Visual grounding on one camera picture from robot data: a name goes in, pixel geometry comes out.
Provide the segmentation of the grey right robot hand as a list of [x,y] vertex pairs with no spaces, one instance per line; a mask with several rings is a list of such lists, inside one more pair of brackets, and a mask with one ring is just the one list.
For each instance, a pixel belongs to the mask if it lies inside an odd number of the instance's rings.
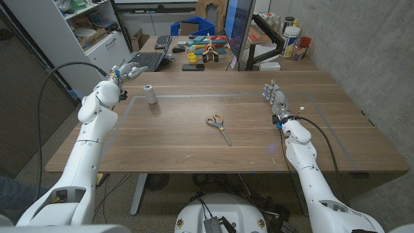
[[266,83],[263,90],[263,98],[271,105],[273,123],[282,126],[287,121],[292,120],[293,114],[290,111],[289,102],[279,85],[271,80],[271,84]]

